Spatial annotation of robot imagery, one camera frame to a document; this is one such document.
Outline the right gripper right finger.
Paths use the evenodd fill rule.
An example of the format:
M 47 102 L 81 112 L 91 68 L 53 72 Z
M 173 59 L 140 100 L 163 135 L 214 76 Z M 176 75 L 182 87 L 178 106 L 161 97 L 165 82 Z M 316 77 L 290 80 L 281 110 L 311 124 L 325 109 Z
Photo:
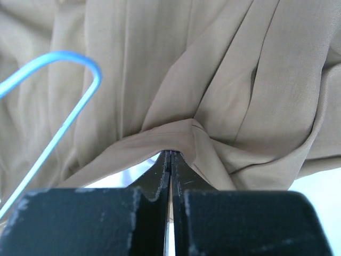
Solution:
M 176 255 L 332 255 L 301 193 L 219 191 L 170 153 Z

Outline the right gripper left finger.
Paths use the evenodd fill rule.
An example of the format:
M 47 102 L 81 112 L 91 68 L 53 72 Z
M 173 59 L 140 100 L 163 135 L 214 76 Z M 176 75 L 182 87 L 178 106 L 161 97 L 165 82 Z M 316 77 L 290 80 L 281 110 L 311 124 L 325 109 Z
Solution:
M 1 234 L 1 255 L 165 255 L 171 154 L 126 188 L 27 192 Z

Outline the tan garment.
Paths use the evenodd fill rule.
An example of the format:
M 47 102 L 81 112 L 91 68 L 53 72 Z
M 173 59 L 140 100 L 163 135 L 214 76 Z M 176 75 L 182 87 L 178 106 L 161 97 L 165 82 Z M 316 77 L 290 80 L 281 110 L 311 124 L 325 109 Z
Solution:
M 102 83 L 29 189 L 165 149 L 221 190 L 340 167 L 340 1 L 1 1 L 1 79 L 57 50 Z

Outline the blue wire hanger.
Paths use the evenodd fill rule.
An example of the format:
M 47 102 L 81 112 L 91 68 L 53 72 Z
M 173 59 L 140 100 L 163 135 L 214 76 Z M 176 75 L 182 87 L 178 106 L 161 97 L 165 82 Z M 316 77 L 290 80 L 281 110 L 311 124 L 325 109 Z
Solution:
M 101 83 L 96 62 L 70 51 L 37 57 L 1 82 L 1 218 L 29 188 L 69 176 L 72 124 Z

